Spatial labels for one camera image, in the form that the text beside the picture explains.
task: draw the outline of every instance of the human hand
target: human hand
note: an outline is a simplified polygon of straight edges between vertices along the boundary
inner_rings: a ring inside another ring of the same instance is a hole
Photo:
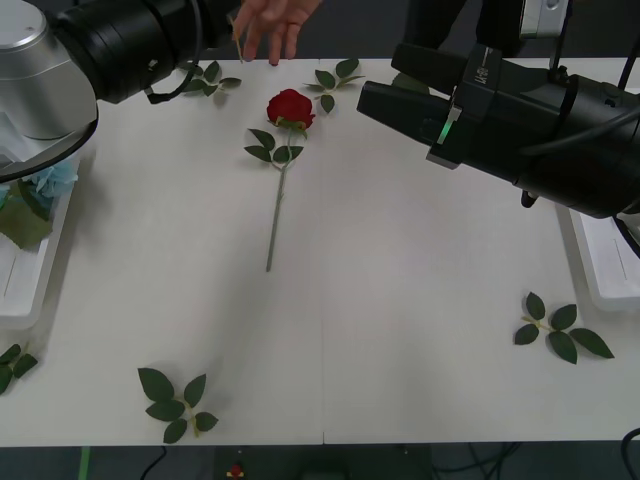
[[[302,25],[315,12],[322,0],[246,0],[234,22],[234,35],[247,29],[243,55],[256,58],[260,40],[269,35],[269,63],[278,65],[285,45],[285,58],[296,56],[298,34]]]

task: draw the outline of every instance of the rose stem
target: rose stem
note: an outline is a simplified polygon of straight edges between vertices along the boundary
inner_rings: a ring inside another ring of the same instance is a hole
[[[291,161],[293,160],[293,154],[291,152],[291,135],[293,129],[289,129],[289,138],[287,139],[287,149],[289,150],[289,160],[284,164],[280,170],[280,184],[278,185],[278,196],[276,197],[276,209],[273,212],[273,225],[271,225],[271,241],[269,242],[269,257],[267,258],[267,273],[271,271],[271,265],[273,263],[273,251],[276,247],[276,233],[278,231],[278,219],[280,218],[280,206],[282,205],[282,199],[284,198],[284,182],[287,179],[287,170]]]

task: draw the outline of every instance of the stem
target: stem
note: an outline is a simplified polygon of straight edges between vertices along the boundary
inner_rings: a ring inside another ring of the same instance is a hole
[[[198,438],[200,436],[200,431],[198,430],[198,426],[196,425],[196,417],[193,414],[193,410],[191,410],[191,405],[189,405],[186,401],[184,400],[180,400],[182,403],[184,403],[185,408],[187,409],[187,412],[189,413],[189,421],[191,422],[191,426],[193,427],[193,433],[195,434],[196,438]]]
[[[547,330],[549,332],[555,332],[555,330],[553,328],[546,326],[545,324],[541,323],[538,320],[533,320],[533,319],[531,319],[529,317],[522,317],[522,320],[524,320],[525,322],[528,322],[528,323],[532,323],[536,327],[542,328],[543,330]]]
[[[276,247],[276,233],[278,232],[278,220],[280,219],[280,207],[284,198],[284,184],[287,179],[287,170],[293,161],[293,153],[291,152],[291,137],[293,129],[289,129],[289,138],[287,138],[287,149],[289,150],[289,160],[280,168],[280,184],[278,185],[278,196],[276,197],[276,209],[273,212],[273,224],[271,225],[271,240],[269,241],[269,257],[267,258],[267,273],[271,271],[273,264],[273,253]]]

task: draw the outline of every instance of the table surface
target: table surface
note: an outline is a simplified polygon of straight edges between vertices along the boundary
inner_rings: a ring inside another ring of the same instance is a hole
[[[425,161],[355,111],[355,86],[309,129],[265,273],[278,174],[246,154],[246,129],[276,133],[269,99],[335,63],[222,62],[243,79],[226,98],[101,104],[42,318],[0,333],[29,335],[41,361],[0,397],[0,446],[161,443],[147,366],[178,388],[208,374],[220,423],[184,444],[619,439],[640,423],[638,314],[594,308],[568,212]],[[615,82],[622,61],[566,64]],[[577,301],[616,359],[514,346],[531,290]]]

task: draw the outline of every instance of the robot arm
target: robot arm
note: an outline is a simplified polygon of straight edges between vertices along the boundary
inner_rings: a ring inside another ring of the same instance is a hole
[[[536,35],[560,34],[561,45],[569,7],[527,0],[521,31],[537,25]],[[546,13],[527,20],[535,11]],[[596,218],[640,213],[640,97],[624,91],[625,75],[618,87],[569,76],[557,58],[550,70],[529,69],[481,45],[468,60],[400,45],[392,66],[450,100],[367,82],[358,110],[430,146],[431,161],[520,187],[524,206],[542,196]]]
[[[180,89],[158,95],[151,86],[177,64],[197,63],[203,48],[228,41],[227,15],[239,3],[98,0],[47,18],[22,0],[3,0],[3,146],[19,144],[23,140],[19,137],[26,137],[35,139],[32,143],[42,151],[29,159],[18,158],[20,162],[5,154],[12,161],[0,161],[0,183],[53,165],[80,148],[96,129],[97,100],[119,103],[141,90],[152,103],[175,97]]]

